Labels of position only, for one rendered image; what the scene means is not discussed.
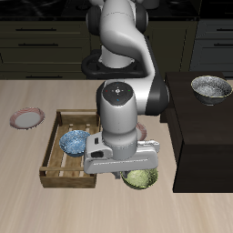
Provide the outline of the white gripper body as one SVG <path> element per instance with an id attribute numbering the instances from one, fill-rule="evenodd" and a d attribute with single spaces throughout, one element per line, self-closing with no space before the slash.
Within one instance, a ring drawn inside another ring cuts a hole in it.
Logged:
<path id="1" fill-rule="evenodd" d="M 113 158 L 113 150 L 110 147 L 105 146 L 102 142 L 96 144 L 88 138 L 84 171 L 87 174 L 99 174 L 156 168 L 159 149 L 160 144 L 155 140 L 138 141 L 135 155 L 123 160 L 116 160 Z"/>

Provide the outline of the green bowl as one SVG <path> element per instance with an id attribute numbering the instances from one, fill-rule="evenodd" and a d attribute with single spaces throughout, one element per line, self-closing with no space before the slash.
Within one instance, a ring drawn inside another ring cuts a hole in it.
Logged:
<path id="1" fill-rule="evenodd" d="M 153 186 L 158 179 L 156 168 L 125 171 L 120 175 L 126 185 L 139 190 Z"/>

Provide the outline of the pink rimmed white plate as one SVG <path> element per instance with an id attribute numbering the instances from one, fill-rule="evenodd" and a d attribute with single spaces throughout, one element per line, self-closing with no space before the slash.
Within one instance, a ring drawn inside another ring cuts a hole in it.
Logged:
<path id="1" fill-rule="evenodd" d="M 9 124 L 18 130 L 27 130 L 37 127 L 45 120 L 45 113 L 38 107 L 26 107 L 11 115 Z"/>
<path id="2" fill-rule="evenodd" d="M 138 141 L 144 140 L 147 137 L 146 128 L 142 124 L 137 123 L 136 129 L 137 129 L 137 140 Z"/>

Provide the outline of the blue bowl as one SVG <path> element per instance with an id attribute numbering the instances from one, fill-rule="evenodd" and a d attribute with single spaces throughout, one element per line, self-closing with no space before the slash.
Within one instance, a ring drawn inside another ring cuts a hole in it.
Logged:
<path id="1" fill-rule="evenodd" d="M 81 157 L 86 149 L 86 139 L 90 134 L 83 130 L 65 133 L 59 140 L 60 148 L 70 157 Z"/>

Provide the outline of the grey speckled bowl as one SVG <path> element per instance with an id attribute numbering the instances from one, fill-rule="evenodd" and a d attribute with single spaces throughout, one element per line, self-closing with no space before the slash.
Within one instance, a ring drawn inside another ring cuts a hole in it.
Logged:
<path id="1" fill-rule="evenodd" d="M 206 106 L 222 103 L 233 93 L 233 87 L 217 76 L 198 76 L 191 82 L 195 97 Z"/>

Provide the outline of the wooden slat tray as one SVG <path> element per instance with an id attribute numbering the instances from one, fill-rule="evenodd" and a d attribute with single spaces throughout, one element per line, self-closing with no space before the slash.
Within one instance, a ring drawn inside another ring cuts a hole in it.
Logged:
<path id="1" fill-rule="evenodd" d="M 58 109 L 39 177 L 43 187 L 94 188 L 96 174 L 84 171 L 86 138 L 100 131 L 95 109 Z"/>

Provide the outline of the dark wooden cabinet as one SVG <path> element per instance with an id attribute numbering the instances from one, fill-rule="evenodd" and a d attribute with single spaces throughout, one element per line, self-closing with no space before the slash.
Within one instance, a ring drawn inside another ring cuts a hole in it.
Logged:
<path id="1" fill-rule="evenodd" d="M 220 72 L 168 72 L 168 124 L 177 164 L 175 193 L 233 193 L 233 94 L 214 106 L 195 97 L 191 82 Z"/>

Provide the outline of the dark kitchen cupboards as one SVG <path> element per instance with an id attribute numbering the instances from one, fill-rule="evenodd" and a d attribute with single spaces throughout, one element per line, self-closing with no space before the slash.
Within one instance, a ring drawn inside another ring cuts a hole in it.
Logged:
<path id="1" fill-rule="evenodd" d="M 82 61 L 101 50 L 88 32 L 89 0 L 0 0 L 0 79 L 87 79 Z M 187 72 L 199 15 L 191 0 L 148 9 L 149 40 L 161 75 Z"/>

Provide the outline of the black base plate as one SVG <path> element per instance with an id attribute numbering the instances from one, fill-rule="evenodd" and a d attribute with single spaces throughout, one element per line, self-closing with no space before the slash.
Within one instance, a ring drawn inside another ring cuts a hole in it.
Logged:
<path id="1" fill-rule="evenodd" d="M 81 69 L 87 79 L 105 80 L 115 78 L 141 78 L 145 76 L 142 65 L 138 61 L 134 61 L 126 67 L 111 68 L 99 62 L 101 55 L 102 51 L 100 49 L 94 49 L 82 61 Z"/>

